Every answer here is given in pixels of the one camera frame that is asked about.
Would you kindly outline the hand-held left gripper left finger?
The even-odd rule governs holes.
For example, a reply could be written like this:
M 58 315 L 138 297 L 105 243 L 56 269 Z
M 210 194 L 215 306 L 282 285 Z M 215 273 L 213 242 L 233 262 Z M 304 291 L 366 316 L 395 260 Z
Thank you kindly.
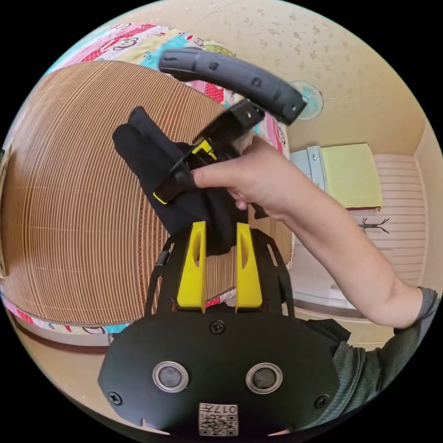
M 206 301 L 206 222 L 193 224 L 180 279 L 180 309 L 204 309 Z

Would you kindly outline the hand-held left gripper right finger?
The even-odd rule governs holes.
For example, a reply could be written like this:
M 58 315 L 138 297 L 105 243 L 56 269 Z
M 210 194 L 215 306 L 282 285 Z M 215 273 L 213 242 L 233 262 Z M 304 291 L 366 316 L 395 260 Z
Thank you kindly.
M 237 224 L 236 309 L 259 309 L 263 303 L 250 226 Z

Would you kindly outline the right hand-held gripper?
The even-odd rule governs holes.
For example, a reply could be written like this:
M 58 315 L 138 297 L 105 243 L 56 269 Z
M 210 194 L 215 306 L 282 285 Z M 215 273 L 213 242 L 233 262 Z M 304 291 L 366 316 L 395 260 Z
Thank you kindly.
M 248 99 L 226 109 L 197 135 L 183 159 L 172 168 L 171 175 L 153 192 L 154 198 L 166 205 L 194 190 L 191 170 L 238 157 L 239 145 L 264 117 L 265 112 Z

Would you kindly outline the person's right hand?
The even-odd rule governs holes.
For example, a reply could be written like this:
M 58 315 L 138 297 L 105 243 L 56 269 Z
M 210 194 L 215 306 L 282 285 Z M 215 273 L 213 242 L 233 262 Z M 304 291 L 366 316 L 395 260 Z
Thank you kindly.
M 192 171 L 200 189 L 225 188 L 239 209 L 249 204 L 261 206 L 278 221 L 286 221 L 297 203 L 297 192 L 312 182 L 285 156 L 259 136 L 233 160 L 204 166 Z

